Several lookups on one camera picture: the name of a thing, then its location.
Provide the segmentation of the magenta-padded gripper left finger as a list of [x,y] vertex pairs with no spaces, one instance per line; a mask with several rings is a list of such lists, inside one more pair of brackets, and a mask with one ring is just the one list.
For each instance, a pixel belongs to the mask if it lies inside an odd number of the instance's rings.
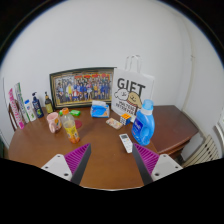
[[42,169],[79,185],[90,155],[91,144],[88,143],[66,155],[56,154]]

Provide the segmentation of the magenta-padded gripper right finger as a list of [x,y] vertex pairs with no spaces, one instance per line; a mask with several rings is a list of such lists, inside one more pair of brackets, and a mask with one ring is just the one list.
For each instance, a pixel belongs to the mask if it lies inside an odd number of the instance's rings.
[[169,155],[158,155],[136,143],[133,144],[132,154],[145,185],[182,169]]

